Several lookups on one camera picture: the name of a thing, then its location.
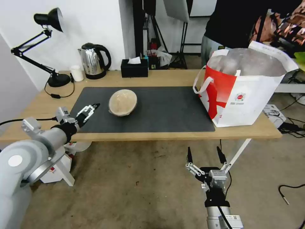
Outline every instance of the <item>black tissue box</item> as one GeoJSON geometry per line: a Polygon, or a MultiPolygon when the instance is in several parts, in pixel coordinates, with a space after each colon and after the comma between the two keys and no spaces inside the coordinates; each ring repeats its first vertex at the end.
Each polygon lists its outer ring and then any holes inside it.
{"type": "Polygon", "coordinates": [[[147,59],[141,59],[140,64],[129,64],[128,59],[123,59],[121,63],[122,77],[147,77],[148,62],[147,59]]]}

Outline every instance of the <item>gray pants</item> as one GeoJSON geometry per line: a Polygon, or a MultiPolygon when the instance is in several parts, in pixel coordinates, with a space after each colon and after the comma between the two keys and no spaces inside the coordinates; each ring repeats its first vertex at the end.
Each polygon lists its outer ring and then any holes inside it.
{"type": "Polygon", "coordinates": [[[223,46],[222,44],[217,43],[216,41],[207,38],[206,36],[202,37],[201,43],[201,66],[207,64],[209,59],[211,58],[214,51],[219,49],[219,46],[223,46]]]}

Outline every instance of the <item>white cup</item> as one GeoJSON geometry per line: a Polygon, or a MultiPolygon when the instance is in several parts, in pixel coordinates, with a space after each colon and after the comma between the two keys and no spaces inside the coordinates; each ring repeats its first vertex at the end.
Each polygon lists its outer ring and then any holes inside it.
{"type": "Polygon", "coordinates": [[[82,81],[84,79],[83,71],[79,65],[73,65],[70,67],[71,74],[73,79],[77,82],[82,81]]]}

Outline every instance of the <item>desk lamp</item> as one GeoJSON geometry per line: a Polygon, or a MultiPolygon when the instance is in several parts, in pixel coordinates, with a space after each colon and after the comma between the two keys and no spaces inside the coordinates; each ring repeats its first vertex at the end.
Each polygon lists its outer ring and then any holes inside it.
{"type": "Polygon", "coordinates": [[[26,51],[29,51],[31,48],[34,48],[38,44],[44,42],[45,40],[51,38],[52,30],[49,29],[49,25],[52,26],[54,29],[62,32],[62,14],[59,8],[54,8],[52,9],[48,14],[35,14],[34,15],[34,21],[41,25],[42,28],[44,29],[40,34],[34,36],[30,40],[24,42],[23,44],[19,45],[18,47],[12,48],[11,52],[15,56],[20,57],[21,59],[24,59],[25,61],[35,65],[36,67],[39,67],[40,69],[48,72],[51,74],[48,83],[49,86],[51,87],[61,87],[70,82],[70,77],[66,74],[58,74],[54,68],[45,66],[43,64],[40,64],[26,56],[24,56],[24,53],[26,51]],[[35,44],[29,44],[31,41],[34,39],[45,35],[46,37],[35,44]]]}

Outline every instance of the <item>stainless steel kettle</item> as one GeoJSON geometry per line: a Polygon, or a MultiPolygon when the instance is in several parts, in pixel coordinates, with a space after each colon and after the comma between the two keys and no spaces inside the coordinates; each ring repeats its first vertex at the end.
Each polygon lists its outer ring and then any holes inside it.
{"type": "Polygon", "coordinates": [[[104,46],[86,43],[78,51],[88,79],[96,80],[106,75],[106,71],[111,65],[111,56],[104,46]],[[105,52],[108,58],[108,64],[106,66],[101,51],[105,52]]]}

